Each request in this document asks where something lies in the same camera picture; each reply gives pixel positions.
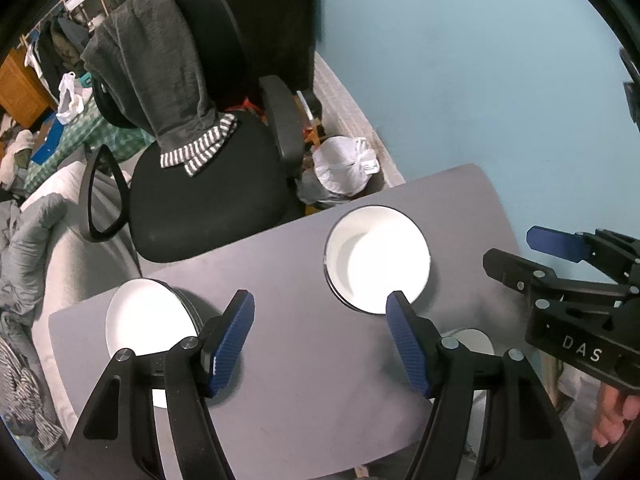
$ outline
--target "bowl rim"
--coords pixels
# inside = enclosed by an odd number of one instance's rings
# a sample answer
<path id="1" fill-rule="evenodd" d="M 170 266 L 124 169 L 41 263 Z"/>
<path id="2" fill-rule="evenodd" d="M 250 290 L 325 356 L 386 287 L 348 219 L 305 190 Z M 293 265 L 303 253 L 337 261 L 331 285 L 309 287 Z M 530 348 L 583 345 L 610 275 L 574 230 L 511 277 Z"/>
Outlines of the bowl rim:
<path id="1" fill-rule="evenodd" d="M 422 229 L 420 229 L 418 227 L 418 224 L 414 222 L 414 220 L 407 215 L 406 213 L 403 213 L 402 211 L 400 211 L 399 209 L 395 208 L 395 207 L 391 207 L 388 205 L 382 205 L 382 204 L 365 204 L 365 205 L 359 205 L 349 211 L 347 211 L 345 214 L 341 215 L 340 218 L 337 219 L 337 221 L 334 222 L 334 225 L 331 227 L 331 229 L 329 230 L 329 234 L 326 236 L 326 239 L 324 240 L 324 249 L 322 250 L 322 269 L 324 270 L 324 278 L 327 282 L 327 284 L 329 285 L 329 288 L 331 289 L 332 293 L 334 294 L 334 296 L 336 298 L 338 298 L 338 300 L 340 300 L 340 302 L 342 304 L 344 304 L 345 306 L 348 306 L 351 310 L 355 310 L 356 312 L 361 312 L 362 314 L 369 314 L 370 316 L 385 316 L 385 314 L 383 313 L 377 313 L 377 312 L 368 312 L 367 310 L 362 310 L 361 308 L 358 308 L 357 306 L 355 306 L 354 304 L 350 303 L 337 289 L 337 287 L 334 285 L 334 282 L 332 281 L 331 277 L 329 276 L 329 269 L 327 267 L 326 264 L 326 250 L 327 247 L 329 246 L 329 240 L 331 239 L 331 236 L 334 234 L 334 229 L 336 227 L 338 227 L 338 224 L 340 222 L 342 222 L 342 220 L 344 220 L 348 215 L 350 215 L 351 213 L 357 211 L 358 209 L 364 209 L 367 207 L 383 207 L 385 209 L 391 209 L 392 211 L 395 211 L 396 213 L 400 213 L 402 216 L 404 216 L 405 218 L 408 219 L 409 222 L 411 222 L 416 229 L 418 229 L 418 232 L 422 235 L 422 238 L 424 239 L 424 244 L 427 247 L 427 253 L 429 255 L 429 273 L 427 274 L 427 280 L 424 282 L 424 286 L 422 287 L 422 290 L 420 291 L 420 294 L 422 294 L 424 292 L 424 289 L 427 287 L 427 283 L 429 282 L 429 276 L 431 275 L 431 251 L 429 250 L 429 244 L 427 243 L 427 237 L 424 235 L 424 233 L 422 232 Z"/>

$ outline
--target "bolt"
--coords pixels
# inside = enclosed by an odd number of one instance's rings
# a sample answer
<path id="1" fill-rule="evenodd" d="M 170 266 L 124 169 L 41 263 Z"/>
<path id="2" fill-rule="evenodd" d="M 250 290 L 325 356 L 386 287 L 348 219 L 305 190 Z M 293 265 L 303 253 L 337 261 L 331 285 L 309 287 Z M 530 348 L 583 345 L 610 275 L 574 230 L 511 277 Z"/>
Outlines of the bolt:
<path id="1" fill-rule="evenodd" d="M 180 346 L 185 350 L 188 350 L 189 348 L 196 348 L 197 345 L 198 345 L 198 338 L 193 335 L 189 337 L 185 337 L 182 341 L 180 341 Z"/>
<path id="2" fill-rule="evenodd" d="M 132 354 L 133 354 L 133 350 L 129 348 L 121 348 L 116 352 L 116 355 L 115 355 L 116 361 L 120 361 L 120 362 L 126 361 L 131 357 Z"/>
<path id="3" fill-rule="evenodd" d="M 512 348 L 509 350 L 509 357 L 514 361 L 522 361 L 524 359 L 524 354 L 517 348 Z"/>
<path id="4" fill-rule="evenodd" d="M 448 348 L 449 350 L 458 348 L 458 345 L 460 345 L 460 342 L 455 337 L 443 337 L 440 342 L 444 348 Z"/>

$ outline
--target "striped cuff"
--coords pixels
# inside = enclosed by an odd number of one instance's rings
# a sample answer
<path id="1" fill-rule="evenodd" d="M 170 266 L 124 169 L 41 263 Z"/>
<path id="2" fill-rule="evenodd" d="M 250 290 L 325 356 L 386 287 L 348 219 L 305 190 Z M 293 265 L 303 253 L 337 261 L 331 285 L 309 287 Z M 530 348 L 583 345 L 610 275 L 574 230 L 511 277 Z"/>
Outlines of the striped cuff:
<path id="1" fill-rule="evenodd" d="M 237 124 L 238 119 L 235 115 L 225 114 L 216 126 L 205 132 L 199 139 L 177 150 L 160 155 L 160 167 L 170 168 L 184 164 L 189 176 L 193 176 L 222 147 L 226 138 L 236 130 Z"/>

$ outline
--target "white plastic bag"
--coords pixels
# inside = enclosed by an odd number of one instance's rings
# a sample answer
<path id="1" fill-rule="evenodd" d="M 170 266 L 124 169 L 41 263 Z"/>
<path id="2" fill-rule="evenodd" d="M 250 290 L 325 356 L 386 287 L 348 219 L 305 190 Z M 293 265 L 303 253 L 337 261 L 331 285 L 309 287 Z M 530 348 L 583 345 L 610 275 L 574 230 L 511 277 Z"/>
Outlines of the white plastic bag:
<path id="1" fill-rule="evenodd" d="M 91 98 L 92 90 L 83 88 L 73 72 L 62 76 L 58 90 L 60 90 L 60 103 L 56 117 L 61 124 L 69 124 L 76 115 L 84 111 L 84 105 Z"/>
<path id="2" fill-rule="evenodd" d="M 380 171 L 376 152 L 364 137 L 330 137 L 313 152 L 314 171 L 331 193 L 353 196 Z"/>

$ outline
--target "gray tabletop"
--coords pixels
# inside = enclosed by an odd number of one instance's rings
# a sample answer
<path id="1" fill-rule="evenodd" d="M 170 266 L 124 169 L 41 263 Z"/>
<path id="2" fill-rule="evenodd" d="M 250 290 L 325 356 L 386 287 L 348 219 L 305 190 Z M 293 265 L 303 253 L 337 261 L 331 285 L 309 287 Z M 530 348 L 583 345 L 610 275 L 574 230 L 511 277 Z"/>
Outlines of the gray tabletop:
<path id="1" fill-rule="evenodd" d="M 414 442 L 430 403 L 408 386 L 382 316 L 338 301 L 322 272 L 325 239 L 347 211 L 394 207 L 424 233 L 429 283 L 415 301 L 441 332 L 476 327 L 497 352 L 524 344 L 519 296 L 489 279 L 482 255 L 517 252 L 498 197 L 466 165 L 321 212 L 163 269 L 154 278 L 186 291 L 200 309 L 224 310 L 238 288 L 255 297 L 255 322 L 231 386 L 210 402 L 238 480 L 303 480 L 371 462 Z M 68 397 L 81 413 L 109 361 L 104 322 L 110 290 L 53 314 L 49 331 Z M 179 479 L 166 410 L 156 408 L 162 462 Z"/>

